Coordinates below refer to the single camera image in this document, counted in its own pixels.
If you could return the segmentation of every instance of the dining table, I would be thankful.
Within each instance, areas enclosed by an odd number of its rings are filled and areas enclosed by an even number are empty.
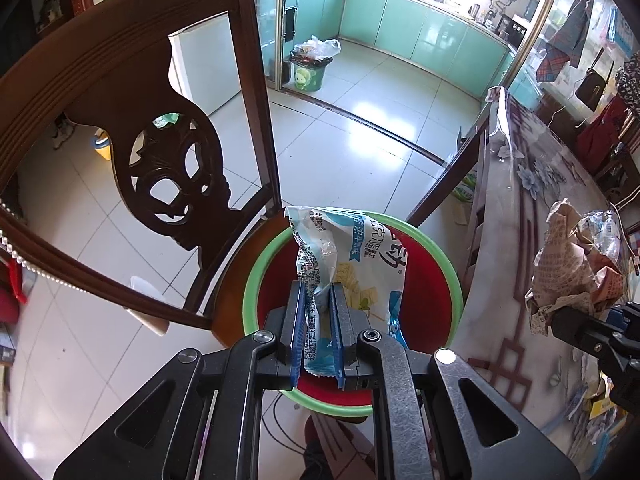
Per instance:
[[[606,444],[579,399],[586,359],[552,334],[532,333],[525,294],[554,203],[567,200],[582,215],[610,205],[574,154],[504,88],[489,90],[487,101],[458,269],[466,301],[450,348],[588,475]],[[628,254],[622,244],[625,279]]]

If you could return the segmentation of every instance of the green rim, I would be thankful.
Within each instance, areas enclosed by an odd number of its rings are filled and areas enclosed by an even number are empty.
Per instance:
[[[442,270],[447,285],[449,285],[449,295],[451,297],[451,328],[449,330],[449,338],[447,339],[447,345],[451,344],[460,317],[462,316],[462,290],[460,289],[460,282],[456,276],[456,271],[453,269],[451,262],[439,248],[427,235],[418,230],[407,222],[393,218],[382,213],[374,213],[371,211],[364,211],[365,214],[376,219],[378,222],[382,222],[388,226],[391,226],[403,233],[408,234],[417,241],[422,247],[429,251],[429,254],[433,256],[436,263]],[[242,324],[244,325],[244,333],[251,334],[259,329],[258,327],[258,312],[256,306],[258,305],[258,293],[260,291],[260,284],[264,277],[264,273],[267,271],[271,260],[278,253],[278,251],[284,247],[284,245],[292,237],[291,229],[286,228],[278,236],[276,236],[267,245],[258,259],[254,263],[249,278],[247,279],[246,286],[244,288],[244,297],[242,298]],[[329,404],[328,402],[322,402],[321,400],[314,399],[313,397],[304,394],[299,389],[294,388],[290,392],[282,392],[289,399],[299,403],[306,408],[315,412],[324,413],[332,416],[368,416],[372,413],[372,407],[370,404],[366,406],[339,406],[337,404]]]

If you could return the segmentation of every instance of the cartoon character on trash can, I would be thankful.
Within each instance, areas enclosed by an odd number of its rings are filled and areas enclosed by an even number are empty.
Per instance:
[[[296,87],[304,90],[311,83],[311,72],[301,66],[296,67]]]

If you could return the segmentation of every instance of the white and blue wrapper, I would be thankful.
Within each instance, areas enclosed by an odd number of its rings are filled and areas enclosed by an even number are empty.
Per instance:
[[[372,328],[406,346],[398,321],[407,250],[382,223],[360,211],[288,206],[285,215],[299,246],[298,279],[306,285],[304,366],[334,376],[328,315],[331,283],[341,283],[347,304],[364,310]]]

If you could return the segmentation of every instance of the carved wooden chair back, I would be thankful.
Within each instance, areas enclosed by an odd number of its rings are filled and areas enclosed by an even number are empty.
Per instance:
[[[172,48],[167,35],[223,12],[228,12],[261,182],[260,191],[242,210],[228,206],[230,190],[212,123],[168,81]],[[3,208],[0,237],[8,250],[38,273],[105,300],[210,328],[210,319],[197,312],[212,277],[263,206],[268,216],[282,208],[254,0],[105,0],[31,49],[0,79],[0,95],[0,189],[46,126],[65,111],[72,121],[108,132],[124,203],[153,231],[170,236],[186,250],[197,247],[200,272],[183,309],[175,308],[80,264]],[[179,114],[175,124],[153,124],[170,112]],[[130,164],[141,132],[140,159]],[[185,159],[192,145],[199,169],[189,176]],[[162,179],[179,188],[170,204],[151,195]]]

